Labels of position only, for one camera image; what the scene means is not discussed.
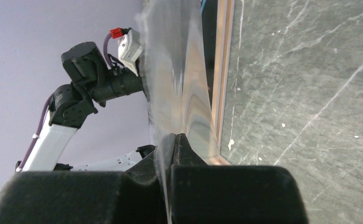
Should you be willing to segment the white wooden picture frame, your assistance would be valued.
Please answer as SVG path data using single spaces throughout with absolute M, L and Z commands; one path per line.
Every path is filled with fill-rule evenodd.
M 230 162 L 221 155 L 220 146 L 222 141 L 234 7 L 234 0 L 219 0 L 217 5 L 212 118 L 213 132 L 216 136 L 218 149 L 215 151 L 214 156 L 209 159 L 209 162 L 215 165 L 230 165 Z

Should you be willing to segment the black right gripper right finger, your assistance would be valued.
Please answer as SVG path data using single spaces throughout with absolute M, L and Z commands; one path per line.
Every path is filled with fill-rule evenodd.
M 307 224 L 292 174 L 279 166 L 215 166 L 175 137 L 169 171 L 174 224 Z

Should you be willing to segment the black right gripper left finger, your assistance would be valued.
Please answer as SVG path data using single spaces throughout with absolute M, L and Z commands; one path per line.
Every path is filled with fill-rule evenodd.
M 166 224 L 154 154 L 125 172 L 22 172 L 0 191 L 0 224 Z

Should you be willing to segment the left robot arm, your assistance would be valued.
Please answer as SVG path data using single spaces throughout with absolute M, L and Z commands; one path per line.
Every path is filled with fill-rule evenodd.
M 120 56 L 111 57 L 108 68 L 94 42 L 83 42 L 64 52 L 61 61 L 71 79 L 58 87 L 46 100 L 40 123 L 31 144 L 15 171 L 70 170 L 58 160 L 86 118 L 96 114 L 95 104 L 143 91 L 139 74 L 142 47 L 119 44 Z

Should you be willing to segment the clear plastic sheet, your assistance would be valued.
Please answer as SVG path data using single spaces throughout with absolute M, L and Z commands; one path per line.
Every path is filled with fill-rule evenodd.
M 154 164 L 170 216 L 170 170 L 177 137 L 186 135 L 205 162 L 219 155 L 204 60 L 201 3 L 151 0 L 139 16 L 144 47 L 140 69 L 156 144 Z

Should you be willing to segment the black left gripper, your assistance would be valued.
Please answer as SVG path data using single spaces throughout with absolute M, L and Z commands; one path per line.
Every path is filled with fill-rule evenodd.
M 109 70 L 105 76 L 105 82 L 101 85 L 89 87 L 91 98 L 98 104 L 105 104 L 108 100 L 128 96 L 145 90 L 142 77 L 136 76 L 126 68 L 115 68 Z

